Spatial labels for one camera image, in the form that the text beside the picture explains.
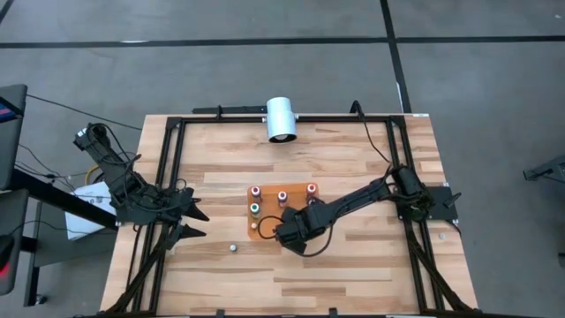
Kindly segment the white cylinder fixture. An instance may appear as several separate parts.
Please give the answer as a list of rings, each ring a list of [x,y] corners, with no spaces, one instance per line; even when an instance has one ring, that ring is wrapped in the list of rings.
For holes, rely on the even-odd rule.
[[[290,99],[275,97],[267,101],[267,136],[272,143],[286,143],[297,138],[296,116]]]

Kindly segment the white cardboard box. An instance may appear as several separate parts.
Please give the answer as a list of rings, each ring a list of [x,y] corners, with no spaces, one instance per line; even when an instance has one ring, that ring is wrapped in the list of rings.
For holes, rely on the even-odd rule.
[[[111,197],[109,188],[104,182],[94,183],[92,185],[84,185],[77,188],[72,194],[83,201],[87,201],[97,208],[101,208],[113,216],[116,210],[110,205]],[[70,241],[81,239],[87,235],[100,231],[102,226],[87,221],[84,218],[75,216],[71,213],[65,213],[65,223],[67,229],[67,239]]]

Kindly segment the gray desk panel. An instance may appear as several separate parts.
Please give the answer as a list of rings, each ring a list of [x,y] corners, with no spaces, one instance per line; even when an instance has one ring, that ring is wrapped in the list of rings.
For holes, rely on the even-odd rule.
[[[15,285],[28,198],[25,189],[0,194],[0,235],[11,235],[15,240],[7,275],[0,277],[0,296],[10,293]]]

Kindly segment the orange translucent plastic tray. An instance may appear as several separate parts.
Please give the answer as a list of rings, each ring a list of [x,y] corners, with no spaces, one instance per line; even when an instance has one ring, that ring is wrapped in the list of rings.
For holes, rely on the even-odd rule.
[[[308,198],[306,197],[306,187],[311,183],[297,183],[297,184],[285,184],[285,185],[252,185],[247,190],[247,234],[252,241],[261,241],[261,233],[265,236],[271,236],[276,225],[279,224],[278,218],[282,216],[283,211],[286,208],[294,208],[300,210],[304,208],[308,203]],[[253,186],[259,186],[261,190],[261,200],[254,201],[250,194],[250,189]],[[318,193],[314,198],[320,196],[319,186],[317,185]],[[277,201],[277,194],[284,191],[288,194],[288,203],[285,207],[280,207]],[[250,213],[250,205],[252,203],[258,203],[260,205],[260,218],[252,218]],[[253,230],[251,224],[256,223],[258,225],[257,229]]]

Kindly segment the gray desk with screen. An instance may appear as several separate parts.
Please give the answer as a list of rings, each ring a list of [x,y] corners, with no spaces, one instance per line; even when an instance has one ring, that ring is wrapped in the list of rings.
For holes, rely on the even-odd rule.
[[[25,84],[0,87],[0,191],[11,182],[26,110]]]

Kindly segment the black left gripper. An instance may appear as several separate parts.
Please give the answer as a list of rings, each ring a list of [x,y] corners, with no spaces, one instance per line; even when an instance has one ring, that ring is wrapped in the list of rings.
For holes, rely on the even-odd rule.
[[[183,216],[208,222],[209,217],[206,216],[195,203],[185,201],[172,209],[172,219],[164,224],[164,245],[166,248],[172,248],[180,239],[190,239],[198,237],[206,237],[206,233],[190,227],[188,224],[182,224]]]

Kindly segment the glowing computer mouse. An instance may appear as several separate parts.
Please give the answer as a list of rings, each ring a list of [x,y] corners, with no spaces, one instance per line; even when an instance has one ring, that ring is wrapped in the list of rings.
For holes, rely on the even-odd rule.
[[[11,253],[15,245],[11,235],[0,235],[0,277],[7,275]]]

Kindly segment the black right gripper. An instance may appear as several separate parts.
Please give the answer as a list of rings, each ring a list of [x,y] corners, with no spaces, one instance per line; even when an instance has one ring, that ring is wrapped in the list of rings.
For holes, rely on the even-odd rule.
[[[276,239],[314,239],[333,223],[335,203],[313,203],[300,210],[286,208],[275,227]]]

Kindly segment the black floor stand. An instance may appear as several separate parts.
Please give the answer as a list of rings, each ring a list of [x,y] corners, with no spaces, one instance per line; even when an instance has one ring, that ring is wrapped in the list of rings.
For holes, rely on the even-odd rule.
[[[546,178],[558,183],[565,184],[565,155],[559,155],[539,166],[523,171],[524,179],[536,181],[539,178]]]

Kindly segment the black flat bar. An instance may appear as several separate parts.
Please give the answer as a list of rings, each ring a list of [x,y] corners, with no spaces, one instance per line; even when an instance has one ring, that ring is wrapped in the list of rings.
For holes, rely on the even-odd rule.
[[[256,106],[222,106],[193,108],[192,114],[263,114],[267,112],[265,105]]]

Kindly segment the black desk frame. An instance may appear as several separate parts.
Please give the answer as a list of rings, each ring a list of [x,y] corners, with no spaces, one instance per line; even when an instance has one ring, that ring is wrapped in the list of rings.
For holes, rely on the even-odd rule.
[[[23,190],[37,200],[35,217],[30,221],[34,227],[33,234],[21,239],[21,249],[30,253],[24,297],[26,307],[44,300],[37,292],[41,268],[105,253],[113,248],[117,233],[116,217],[91,204],[87,198],[66,193],[17,169],[11,173],[7,189]],[[93,233],[75,230],[66,222],[68,214],[102,228]]]

